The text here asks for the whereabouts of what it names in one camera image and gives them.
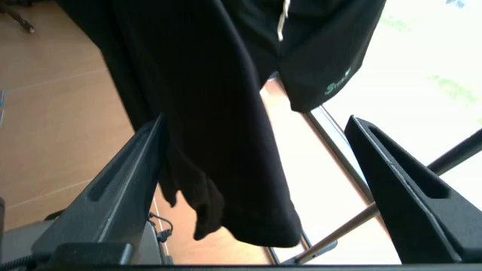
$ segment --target black garment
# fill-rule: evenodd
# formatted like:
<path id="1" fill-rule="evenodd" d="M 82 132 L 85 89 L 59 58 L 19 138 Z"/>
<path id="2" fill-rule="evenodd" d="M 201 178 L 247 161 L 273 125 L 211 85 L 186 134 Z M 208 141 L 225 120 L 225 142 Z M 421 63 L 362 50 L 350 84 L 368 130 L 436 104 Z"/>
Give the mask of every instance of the black garment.
<path id="1" fill-rule="evenodd" d="M 223 0 L 258 69 L 278 71 L 291 109 L 306 112 L 336 95 L 359 70 L 386 0 Z"/>
<path id="2" fill-rule="evenodd" d="M 220 1 L 58 2 L 102 51 L 134 126 L 166 116 L 160 184 L 196 210 L 194 238 L 222 225 L 244 242 L 298 244 L 255 67 Z"/>

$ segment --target brand logo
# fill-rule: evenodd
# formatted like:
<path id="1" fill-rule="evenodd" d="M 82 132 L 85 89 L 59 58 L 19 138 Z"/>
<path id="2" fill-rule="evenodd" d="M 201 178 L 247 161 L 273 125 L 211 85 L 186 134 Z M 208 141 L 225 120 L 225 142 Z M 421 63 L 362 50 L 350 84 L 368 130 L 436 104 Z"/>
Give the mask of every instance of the brand logo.
<path id="1" fill-rule="evenodd" d="M 326 88 L 325 95 L 330 94 L 331 92 L 333 92 L 333 90 L 336 90 L 344 81 L 346 81 L 346 79 L 348 79 L 349 71 L 351 71 L 351 69 L 352 69 L 352 68 L 350 67 L 350 68 L 348 68 L 348 70 L 346 70 L 345 76 L 343 76 L 343 78 L 341 78 L 341 80 L 339 80 L 339 81 L 336 82 L 336 83 L 331 83 L 331 84 Z"/>

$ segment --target hanging clothing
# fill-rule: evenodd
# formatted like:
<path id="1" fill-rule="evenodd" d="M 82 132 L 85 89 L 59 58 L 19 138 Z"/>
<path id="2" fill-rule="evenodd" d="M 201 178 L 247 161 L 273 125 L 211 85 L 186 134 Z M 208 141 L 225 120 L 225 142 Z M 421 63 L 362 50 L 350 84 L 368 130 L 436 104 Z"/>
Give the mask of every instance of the hanging clothing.
<path id="1" fill-rule="evenodd" d="M 291 109 L 299 112 L 328 101 L 360 69 L 386 2 L 222 1 L 255 63 L 260 84 L 278 72 Z"/>
<path id="2" fill-rule="evenodd" d="M 219 0 L 58 0 L 102 51 L 133 123 L 166 117 L 160 177 L 196 210 L 195 239 L 225 226 L 240 241 L 300 239 L 255 67 Z"/>

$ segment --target chair leg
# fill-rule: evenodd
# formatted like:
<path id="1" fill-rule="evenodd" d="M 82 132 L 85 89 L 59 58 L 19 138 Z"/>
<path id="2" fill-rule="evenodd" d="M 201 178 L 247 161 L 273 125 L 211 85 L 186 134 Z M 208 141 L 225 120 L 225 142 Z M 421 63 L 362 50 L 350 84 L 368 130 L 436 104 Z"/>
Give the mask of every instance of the chair leg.
<path id="1" fill-rule="evenodd" d="M 13 8 L 5 4 L 4 1 L 0 1 L 0 10 L 10 15 L 10 17 L 16 20 L 28 33 L 35 32 L 35 28 L 24 20 Z"/>

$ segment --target white drawstring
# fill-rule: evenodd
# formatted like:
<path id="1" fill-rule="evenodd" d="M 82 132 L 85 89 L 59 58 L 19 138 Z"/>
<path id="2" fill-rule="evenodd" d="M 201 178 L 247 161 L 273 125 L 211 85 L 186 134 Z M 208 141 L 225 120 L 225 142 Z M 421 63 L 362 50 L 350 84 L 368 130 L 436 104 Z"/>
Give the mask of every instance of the white drawstring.
<path id="1" fill-rule="evenodd" d="M 278 22 L 278 40 L 283 40 L 283 26 L 285 25 L 285 20 L 288 19 L 288 10 L 289 10 L 290 0 L 285 0 L 283 2 L 283 12 L 279 15 L 279 22 Z"/>

